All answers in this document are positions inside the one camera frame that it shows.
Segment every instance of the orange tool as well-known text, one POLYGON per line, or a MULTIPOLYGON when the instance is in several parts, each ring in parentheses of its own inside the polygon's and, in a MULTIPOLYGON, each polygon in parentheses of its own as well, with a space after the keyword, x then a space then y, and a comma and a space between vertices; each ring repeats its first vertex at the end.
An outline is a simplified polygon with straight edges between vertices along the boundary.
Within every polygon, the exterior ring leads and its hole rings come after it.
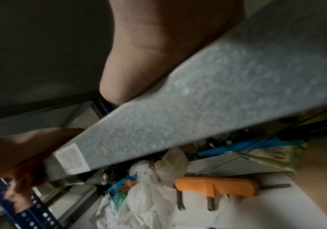
POLYGON ((203 192, 208 200, 208 210, 215 210, 216 194, 238 195, 254 197, 258 186, 245 179, 216 178, 216 177, 180 177, 176 179, 177 207, 183 209, 182 192, 203 192))

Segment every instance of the human skin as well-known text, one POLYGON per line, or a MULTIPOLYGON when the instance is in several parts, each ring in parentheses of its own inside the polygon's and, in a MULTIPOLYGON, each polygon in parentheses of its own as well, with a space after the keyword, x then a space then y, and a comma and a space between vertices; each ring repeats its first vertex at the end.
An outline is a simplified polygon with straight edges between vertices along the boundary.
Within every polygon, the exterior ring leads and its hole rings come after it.
POLYGON ((121 105, 245 19, 241 0, 110 0, 112 51, 102 96, 121 105))

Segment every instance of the white label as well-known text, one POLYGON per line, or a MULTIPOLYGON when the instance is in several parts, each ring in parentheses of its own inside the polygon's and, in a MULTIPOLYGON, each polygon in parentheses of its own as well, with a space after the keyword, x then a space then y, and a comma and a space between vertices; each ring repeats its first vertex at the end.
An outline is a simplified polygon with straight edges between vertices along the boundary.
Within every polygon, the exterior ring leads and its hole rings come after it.
POLYGON ((75 143, 58 150, 55 153, 55 157, 67 175, 84 173, 91 170, 75 143))

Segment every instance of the plastic bag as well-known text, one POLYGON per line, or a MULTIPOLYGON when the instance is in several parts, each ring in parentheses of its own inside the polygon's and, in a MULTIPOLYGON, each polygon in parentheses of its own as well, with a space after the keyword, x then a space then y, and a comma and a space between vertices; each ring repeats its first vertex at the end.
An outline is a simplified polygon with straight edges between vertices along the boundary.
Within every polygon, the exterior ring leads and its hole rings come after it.
POLYGON ((160 161, 155 163, 157 176, 162 183, 173 187, 176 178, 185 175, 188 163, 189 161, 181 149, 172 148, 160 161))
POLYGON ((150 161, 134 164, 129 173, 137 174, 138 184, 128 191, 118 212, 109 197, 103 198, 96 214, 98 229, 172 228, 176 210, 176 190, 172 185, 185 174, 187 163, 182 150, 172 149, 155 166, 150 161))

